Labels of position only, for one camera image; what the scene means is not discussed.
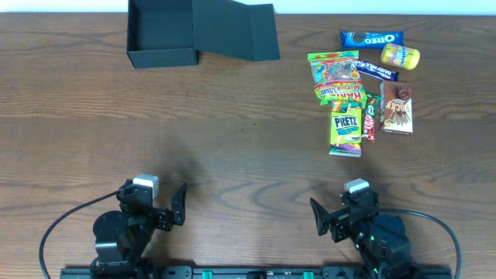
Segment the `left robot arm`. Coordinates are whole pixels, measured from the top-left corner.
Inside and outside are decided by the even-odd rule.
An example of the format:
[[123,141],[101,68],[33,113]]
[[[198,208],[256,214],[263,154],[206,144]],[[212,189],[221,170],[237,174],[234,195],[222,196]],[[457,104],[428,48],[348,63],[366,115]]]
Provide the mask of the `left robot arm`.
[[142,257],[155,230],[170,231],[185,221],[187,185],[183,184],[170,200],[171,208],[156,208],[158,178],[128,179],[116,198],[120,210],[100,215],[93,225],[96,264],[91,278],[161,278],[160,268]]

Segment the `black gift box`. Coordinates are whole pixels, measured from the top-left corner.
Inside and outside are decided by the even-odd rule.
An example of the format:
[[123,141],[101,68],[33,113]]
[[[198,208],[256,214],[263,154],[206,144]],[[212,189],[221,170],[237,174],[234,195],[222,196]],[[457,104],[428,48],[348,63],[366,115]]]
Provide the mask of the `black gift box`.
[[129,0],[126,52],[135,68],[198,64],[198,54],[278,60],[274,6],[232,0]]

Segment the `brown Pocky box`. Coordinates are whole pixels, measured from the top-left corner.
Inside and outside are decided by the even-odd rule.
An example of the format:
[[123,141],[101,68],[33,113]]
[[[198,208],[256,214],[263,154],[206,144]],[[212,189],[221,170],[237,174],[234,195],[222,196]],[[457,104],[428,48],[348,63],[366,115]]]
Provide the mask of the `brown Pocky box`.
[[380,90],[381,131],[412,134],[412,86],[405,82],[382,81]]

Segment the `blue Oreo cookie pack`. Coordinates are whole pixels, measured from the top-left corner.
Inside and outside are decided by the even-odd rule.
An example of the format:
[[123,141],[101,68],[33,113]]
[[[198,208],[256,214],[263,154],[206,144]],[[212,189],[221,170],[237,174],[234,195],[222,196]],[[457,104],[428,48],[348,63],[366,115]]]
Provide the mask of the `blue Oreo cookie pack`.
[[343,49],[383,49],[388,43],[402,45],[404,33],[390,31],[382,33],[341,31]]

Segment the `Haribo sour worms bag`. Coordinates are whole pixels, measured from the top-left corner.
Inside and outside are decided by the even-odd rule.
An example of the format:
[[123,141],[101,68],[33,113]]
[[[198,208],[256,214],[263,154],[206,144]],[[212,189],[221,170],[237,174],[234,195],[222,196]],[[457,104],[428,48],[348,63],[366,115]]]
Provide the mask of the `Haribo sour worms bag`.
[[314,92],[321,105],[354,102],[364,108],[367,95],[357,69],[358,50],[308,53]]

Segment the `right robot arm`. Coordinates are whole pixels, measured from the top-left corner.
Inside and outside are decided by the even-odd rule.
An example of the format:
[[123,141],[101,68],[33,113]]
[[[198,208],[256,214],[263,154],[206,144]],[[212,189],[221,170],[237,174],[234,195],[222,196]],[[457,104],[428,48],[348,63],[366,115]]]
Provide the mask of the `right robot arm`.
[[412,245],[398,216],[379,213],[378,193],[367,187],[341,194],[344,208],[328,212],[314,198],[310,205],[320,236],[350,239],[374,278],[426,278],[412,261]]

